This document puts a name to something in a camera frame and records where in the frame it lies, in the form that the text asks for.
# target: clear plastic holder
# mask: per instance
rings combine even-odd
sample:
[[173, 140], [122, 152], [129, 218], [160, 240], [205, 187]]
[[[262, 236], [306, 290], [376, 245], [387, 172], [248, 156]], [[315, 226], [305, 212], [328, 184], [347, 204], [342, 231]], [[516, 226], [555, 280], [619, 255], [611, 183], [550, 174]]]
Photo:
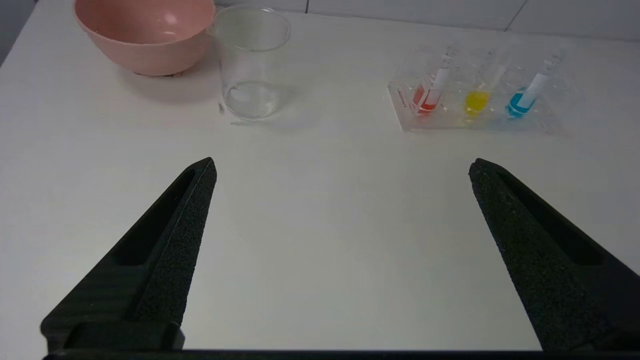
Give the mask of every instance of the clear plastic holder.
[[[492, 46], [507, 39], [500, 37]], [[420, 102], [424, 99], [420, 99], [418, 95], [424, 92], [422, 87], [433, 86], [436, 82], [441, 69], [441, 58], [447, 50], [446, 47], [425, 47], [412, 51], [388, 85], [402, 129], [483, 129], [564, 134], [561, 118], [567, 111], [575, 109], [580, 95], [570, 78], [562, 71], [562, 66], [549, 75], [531, 110], [522, 118], [514, 119], [506, 108], [512, 96], [531, 84], [542, 64], [547, 63], [546, 59], [550, 58], [550, 54], [560, 47], [558, 40], [543, 40], [546, 40], [542, 41], [546, 44], [541, 45], [540, 41], [518, 39], [520, 45], [514, 51], [513, 59], [510, 59], [499, 81], [493, 84], [495, 87], [492, 88], [484, 110], [477, 115], [469, 115], [465, 111], [465, 102], [468, 94], [476, 89], [487, 55], [490, 51], [495, 51], [495, 48], [459, 48], [438, 104], [426, 115], [420, 108]]]

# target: blue liquid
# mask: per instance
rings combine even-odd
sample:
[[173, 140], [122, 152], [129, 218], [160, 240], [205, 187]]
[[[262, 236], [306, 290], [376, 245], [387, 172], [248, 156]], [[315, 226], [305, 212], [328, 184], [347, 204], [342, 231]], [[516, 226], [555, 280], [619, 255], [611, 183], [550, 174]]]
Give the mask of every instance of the blue liquid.
[[523, 108], [518, 106], [518, 101], [520, 101], [520, 99], [522, 98], [522, 95], [526, 90], [527, 90], [526, 86], [519, 88], [518, 91], [515, 94], [513, 94], [513, 97], [511, 98], [511, 100], [509, 100], [509, 104], [505, 106], [505, 108], [509, 112], [509, 117], [511, 119], [522, 119], [524, 115], [526, 115], [527, 112], [529, 112], [529, 110], [533, 107], [533, 104], [536, 103], [536, 101], [533, 100], [533, 102], [531, 103], [531, 105], [529, 105], [528, 108]]

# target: foam pad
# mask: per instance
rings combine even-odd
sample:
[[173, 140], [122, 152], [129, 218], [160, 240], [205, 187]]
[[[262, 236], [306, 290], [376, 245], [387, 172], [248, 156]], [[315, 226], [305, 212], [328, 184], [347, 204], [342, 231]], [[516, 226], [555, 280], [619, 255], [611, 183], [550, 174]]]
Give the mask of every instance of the foam pad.
[[49, 353], [111, 348], [110, 338], [122, 337], [123, 328], [135, 339], [127, 348], [181, 346], [179, 325], [216, 178], [211, 158], [176, 178], [42, 321]]
[[543, 350], [639, 350], [640, 277], [504, 168], [469, 176]]

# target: yellow liquid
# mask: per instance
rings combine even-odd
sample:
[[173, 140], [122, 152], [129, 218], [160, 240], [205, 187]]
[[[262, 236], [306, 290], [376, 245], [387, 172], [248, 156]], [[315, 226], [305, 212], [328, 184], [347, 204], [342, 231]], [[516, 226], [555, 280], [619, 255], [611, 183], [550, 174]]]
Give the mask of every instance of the yellow liquid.
[[488, 91], [472, 91], [469, 92], [465, 99], [465, 113], [469, 116], [476, 116], [480, 114], [486, 103], [489, 102], [491, 93]]

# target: red liquid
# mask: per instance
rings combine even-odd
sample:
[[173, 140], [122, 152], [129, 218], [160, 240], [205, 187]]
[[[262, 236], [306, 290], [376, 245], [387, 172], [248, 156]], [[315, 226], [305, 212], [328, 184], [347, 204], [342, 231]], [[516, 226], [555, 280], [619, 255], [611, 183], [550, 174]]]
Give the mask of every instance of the red liquid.
[[431, 113], [438, 104], [438, 101], [436, 101], [435, 104], [425, 103], [429, 98], [430, 91], [431, 90], [427, 92], [427, 96], [424, 97], [422, 104], [418, 104], [424, 95], [424, 87], [422, 87], [422, 85], [418, 86], [418, 89], [416, 89], [415, 94], [413, 95], [413, 104], [418, 106], [418, 116], [429, 116], [429, 113]]

